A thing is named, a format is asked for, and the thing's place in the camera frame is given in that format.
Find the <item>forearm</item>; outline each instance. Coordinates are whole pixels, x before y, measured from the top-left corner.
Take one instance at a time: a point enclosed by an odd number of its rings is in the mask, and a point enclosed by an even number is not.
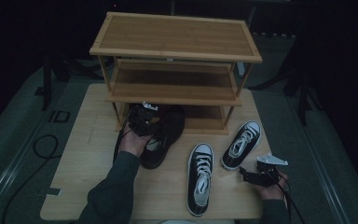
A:
[[[263,200],[263,216],[260,224],[290,223],[284,200]]]
[[[128,223],[133,206],[133,181],[139,159],[119,152],[106,179],[93,188],[78,223]]]

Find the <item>shoe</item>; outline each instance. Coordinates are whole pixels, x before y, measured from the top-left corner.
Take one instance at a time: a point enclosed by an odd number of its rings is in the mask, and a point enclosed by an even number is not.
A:
[[[145,146],[141,155],[141,164],[146,169],[158,168],[165,159],[168,149],[183,133],[185,128],[185,110],[174,105],[157,122],[160,126]]]
[[[237,135],[222,157],[222,165],[226,170],[238,169],[245,157],[260,141],[261,128],[255,121],[248,121],[240,127]]]
[[[208,144],[201,143],[191,152],[187,168],[187,208],[191,215],[202,216],[208,208],[213,151]]]

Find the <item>sneaker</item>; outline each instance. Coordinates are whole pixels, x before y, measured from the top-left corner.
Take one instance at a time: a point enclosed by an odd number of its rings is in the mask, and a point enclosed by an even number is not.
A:
[[[141,164],[146,169],[158,168],[165,159],[168,149],[182,135],[185,128],[185,110],[174,105],[158,121],[160,128],[146,144],[141,155]]]
[[[213,169],[213,151],[207,144],[197,145],[188,160],[187,208],[191,215],[202,216],[208,208]]]
[[[222,165],[226,170],[238,169],[245,157],[260,141],[261,128],[255,121],[248,121],[240,127],[237,135],[222,157]]]

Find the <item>person's left hand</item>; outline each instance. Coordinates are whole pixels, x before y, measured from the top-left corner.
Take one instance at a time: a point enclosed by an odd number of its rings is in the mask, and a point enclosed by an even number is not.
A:
[[[147,142],[150,140],[152,135],[148,136],[138,136],[130,127],[129,123],[127,123],[126,128],[123,132],[124,137],[121,139],[119,151],[127,151],[136,157],[140,157],[144,152],[144,148]]]

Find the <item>top shelf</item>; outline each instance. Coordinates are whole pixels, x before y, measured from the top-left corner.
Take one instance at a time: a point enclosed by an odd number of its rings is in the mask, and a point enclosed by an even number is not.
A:
[[[108,12],[89,53],[261,63],[244,21]]]

